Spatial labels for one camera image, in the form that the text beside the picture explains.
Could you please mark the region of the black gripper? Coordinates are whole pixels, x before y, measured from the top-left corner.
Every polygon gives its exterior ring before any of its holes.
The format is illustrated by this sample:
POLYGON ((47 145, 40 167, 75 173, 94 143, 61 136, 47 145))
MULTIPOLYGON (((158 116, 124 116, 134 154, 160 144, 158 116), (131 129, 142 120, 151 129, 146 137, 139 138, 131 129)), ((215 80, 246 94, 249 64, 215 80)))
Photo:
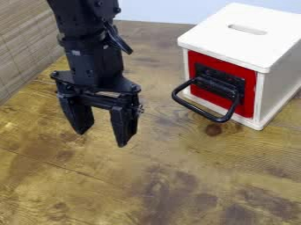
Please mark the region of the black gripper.
POLYGON ((143 113, 140 86, 124 76, 116 76, 100 86, 82 85, 75 82, 68 70, 55 71, 51 78, 56 82, 57 99, 73 131, 84 134, 92 127, 91 106, 110 110, 116 143, 120 148, 124 147, 136 134, 138 114, 143 113))

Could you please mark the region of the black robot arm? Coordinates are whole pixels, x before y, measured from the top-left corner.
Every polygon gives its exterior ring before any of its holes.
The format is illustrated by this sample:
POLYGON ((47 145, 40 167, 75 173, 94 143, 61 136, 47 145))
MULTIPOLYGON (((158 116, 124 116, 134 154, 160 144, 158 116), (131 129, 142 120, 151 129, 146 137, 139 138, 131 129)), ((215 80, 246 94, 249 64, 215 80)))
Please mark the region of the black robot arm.
POLYGON ((84 134, 94 124, 92 109, 110 112, 119 146, 138 131, 140 86, 123 76, 123 54, 132 49, 122 39, 114 18, 122 12, 118 0, 45 0, 59 29, 69 69, 51 78, 63 113, 72 129, 84 134))

